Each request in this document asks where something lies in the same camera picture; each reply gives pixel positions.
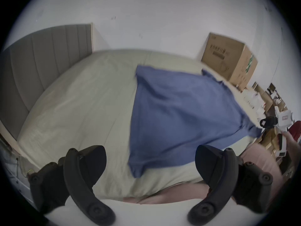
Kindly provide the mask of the person's right hand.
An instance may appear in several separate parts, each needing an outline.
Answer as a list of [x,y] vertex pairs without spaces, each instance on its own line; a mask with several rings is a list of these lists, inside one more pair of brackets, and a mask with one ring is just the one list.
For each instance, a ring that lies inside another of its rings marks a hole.
[[294,140],[294,138],[288,131],[282,132],[282,135],[287,140],[287,151],[289,153],[289,156],[291,157],[292,162],[298,164],[301,158],[300,145]]

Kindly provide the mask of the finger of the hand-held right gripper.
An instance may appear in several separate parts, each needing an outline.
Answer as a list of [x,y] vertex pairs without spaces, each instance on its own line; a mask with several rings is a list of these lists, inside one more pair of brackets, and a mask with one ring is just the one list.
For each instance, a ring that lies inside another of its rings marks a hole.
[[278,124],[278,118],[276,116],[268,116],[261,119],[259,123],[262,128],[272,129]]

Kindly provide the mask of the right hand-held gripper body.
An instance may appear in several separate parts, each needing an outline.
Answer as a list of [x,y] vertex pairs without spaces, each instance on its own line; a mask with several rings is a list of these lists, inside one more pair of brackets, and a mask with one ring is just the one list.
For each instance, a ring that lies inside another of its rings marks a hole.
[[275,130],[279,143],[278,149],[274,146],[275,157],[284,157],[287,152],[287,139],[283,136],[283,132],[286,132],[293,124],[293,113],[291,110],[280,111],[279,107],[275,106],[275,116],[277,119]]

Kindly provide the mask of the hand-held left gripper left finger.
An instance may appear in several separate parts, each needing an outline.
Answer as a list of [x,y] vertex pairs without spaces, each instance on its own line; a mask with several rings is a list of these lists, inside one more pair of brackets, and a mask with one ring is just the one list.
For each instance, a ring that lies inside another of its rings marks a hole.
[[115,213],[96,198],[92,189],[102,176],[106,163],[106,151],[102,145],[93,145],[81,151],[71,148],[58,163],[50,162],[29,175],[30,192],[37,211],[50,213],[64,206],[71,197],[93,223],[112,225],[116,220]]

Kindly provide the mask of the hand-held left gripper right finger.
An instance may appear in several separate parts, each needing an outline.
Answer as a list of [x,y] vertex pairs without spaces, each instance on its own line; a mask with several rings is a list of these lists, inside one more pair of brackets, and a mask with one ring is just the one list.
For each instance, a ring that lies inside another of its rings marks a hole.
[[189,211],[190,224],[209,223],[230,198],[254,213],[266,212],[273,183],[270,173],[250,161],[244,162],[231,148],[222,151],[210,145],[198,146],[195,165],[209,193]]

